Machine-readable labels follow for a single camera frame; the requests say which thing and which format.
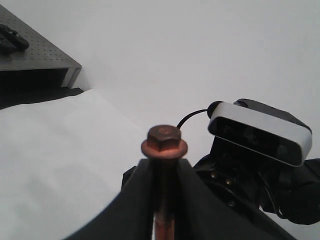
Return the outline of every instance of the white wall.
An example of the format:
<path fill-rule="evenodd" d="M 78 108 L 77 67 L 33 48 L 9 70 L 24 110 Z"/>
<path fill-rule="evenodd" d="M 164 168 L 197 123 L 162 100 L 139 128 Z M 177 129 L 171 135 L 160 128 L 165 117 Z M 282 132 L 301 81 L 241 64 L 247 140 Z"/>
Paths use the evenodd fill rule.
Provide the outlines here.
<path fill-rule="evenodd" d="M 313 130 L 320 156 L 320 1 L 1 0 L 83 66 L 98 90 L 141 129 L 176 124 L 211 102 L 250 98 Z M 182 129 L 188 159 L 210 150 L 205 114 Z M 315 240 L 319 224 L 278 222 Z"/>

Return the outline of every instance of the camera housing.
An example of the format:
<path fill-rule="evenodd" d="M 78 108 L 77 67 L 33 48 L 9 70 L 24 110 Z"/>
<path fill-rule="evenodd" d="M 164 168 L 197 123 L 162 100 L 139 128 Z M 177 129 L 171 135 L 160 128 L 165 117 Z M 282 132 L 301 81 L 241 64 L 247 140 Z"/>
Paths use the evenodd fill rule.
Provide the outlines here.
<path fill-rule="evenodd" d="M 208 131 L 218 138 L 270 159 L 299 167 L 312 147 L 311 129 L 290 113 L 239 99 L 217 101 L 208 108 Z"/>

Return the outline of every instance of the black cable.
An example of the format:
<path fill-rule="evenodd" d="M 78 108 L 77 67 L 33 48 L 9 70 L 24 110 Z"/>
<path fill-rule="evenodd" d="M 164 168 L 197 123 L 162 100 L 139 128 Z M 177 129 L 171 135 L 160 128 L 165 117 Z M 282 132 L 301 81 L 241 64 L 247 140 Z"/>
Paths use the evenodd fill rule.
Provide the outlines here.
<path fill-rule="evenodd" d="M 274 195 L 272 194 L 271 191 L 271 187 L 269 186 L 269 184 L 265 181 L 264 177 L 261 175 L 261 173 L 258 174 L 260 179 L 262 180 L 262 183 L 264 185 L 264 190 L 266 191 L 266 194 L 268 195 L 268 198 L 271 202 L 272 208 L 274 213 L 281 219 L 287 219 L 281 212 L 280 212 L 280 208 L 277 204 L 277 201 L 274 198 Z"/>
<path fill-rule="evenodd" d="M 200 113 L 204 113 L 206 112 L 207 109 L 202 109 L 202 110 L 198 110 L 198 111 L 194 111 L 190 114 L 188 114 L 187 116 L 185 116 L 179 123 L 178 125 L 176 126 L 178 129 L 181 128 L 181 126 L 191 117 L 193 117 L 194 115 L 197 115 L 197 114 L 200 114 Z"/>

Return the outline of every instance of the screw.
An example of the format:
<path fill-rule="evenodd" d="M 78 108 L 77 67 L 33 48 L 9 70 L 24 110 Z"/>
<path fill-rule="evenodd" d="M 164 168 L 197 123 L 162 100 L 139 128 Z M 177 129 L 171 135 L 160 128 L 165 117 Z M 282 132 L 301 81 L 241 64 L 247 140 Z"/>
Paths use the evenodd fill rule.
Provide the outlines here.
<path fill-rule="evenodd" d="M 228 202 L 228 206 L 229 206 L 230 208 L 234 208 L 234 207 L 236 206 L 236 203 L 235 203 L 234 201 L 229 201 L 229 202 Z"/>
<path fill-rule="evenodd" d="M 151 159 L 179 159 L 187 153 L 188 146 L 181 139 L 179 128 L 158 125 L 149 130 L 147 140 L 142 143 L 141 150 Z"/>
<path fill-rule="evenodd" d="M 179 128 L 170 125 L 152 127 L 141 145 L 144 155 L 154 161 L 154 231 L 157 240 L 173 240 L 178 176 L 176 164 L 188 150 Z"/>
<path fill-rule="evenodd" d="M 226 184 L 228 184 L 228 185 L 231 185 L 231 184 L 232 184 L 232 180 L 231 180 L 231 179 L 227 179 L 225 182 L 226 182 Z"/>
<path fill-rule="evenodd" d="M 213 172 L 211 173 L 211 177 L 212 177 L 213 179 L 215 179 L 216 177 L 218 177 L 218 174 L 217 174 L 215 171 L 213 171 Z"/>

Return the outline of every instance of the white surface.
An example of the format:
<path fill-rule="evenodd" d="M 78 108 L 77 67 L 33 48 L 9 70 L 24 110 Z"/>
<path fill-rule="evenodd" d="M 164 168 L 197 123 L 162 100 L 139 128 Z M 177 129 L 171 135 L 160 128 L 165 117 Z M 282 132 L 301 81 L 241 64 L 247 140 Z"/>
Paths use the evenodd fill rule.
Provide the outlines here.
<path fill-rule="evenodd" d="M 211 102 L 254 99 L 313 130 L 320 155 L 320 1 L 0 0 L 83 65 L 97 90 L 144 132 Z M 183 127 L 188 159 L 209 152 L 205 114 Z M 319 224 L 279 221 L 316 240 Z"/>
<path fill-rule="evenodd" d="M 119 192 L 146 137 L 93 90 L 1 110 L 0 135 L 1 240 L 79 229 Z"/>

